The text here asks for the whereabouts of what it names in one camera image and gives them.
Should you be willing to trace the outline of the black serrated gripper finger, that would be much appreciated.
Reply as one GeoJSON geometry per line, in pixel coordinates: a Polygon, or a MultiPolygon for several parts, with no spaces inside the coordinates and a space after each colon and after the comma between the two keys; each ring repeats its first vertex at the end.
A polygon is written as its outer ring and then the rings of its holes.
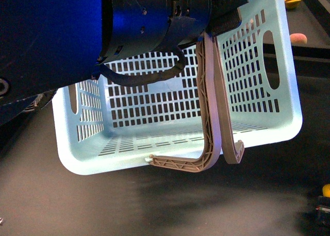
{"type": "Polygon", "coordinates": [[[238,28],[242,23],[239,7],[249,0],[211,0],[210,19],[206,32],[213,37],[238,28]]]}

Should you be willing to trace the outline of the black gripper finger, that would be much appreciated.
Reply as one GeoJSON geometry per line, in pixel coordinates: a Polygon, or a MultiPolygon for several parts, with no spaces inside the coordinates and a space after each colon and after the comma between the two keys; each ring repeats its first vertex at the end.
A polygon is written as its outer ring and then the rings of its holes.
{"type": "Polygon", "coordinates": [[[329,227],[329,197],[318,196],[315,221],[320,226],[329,227]]]}

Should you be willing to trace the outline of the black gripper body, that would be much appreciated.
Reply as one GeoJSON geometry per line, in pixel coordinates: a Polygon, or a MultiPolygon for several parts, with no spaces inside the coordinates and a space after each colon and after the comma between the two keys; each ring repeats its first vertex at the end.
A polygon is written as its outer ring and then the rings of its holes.
{"type": "Polygon", "coordinates": [[[99,63],[194,44],[210,20],[211,0],[102,0],[99,63]]]}

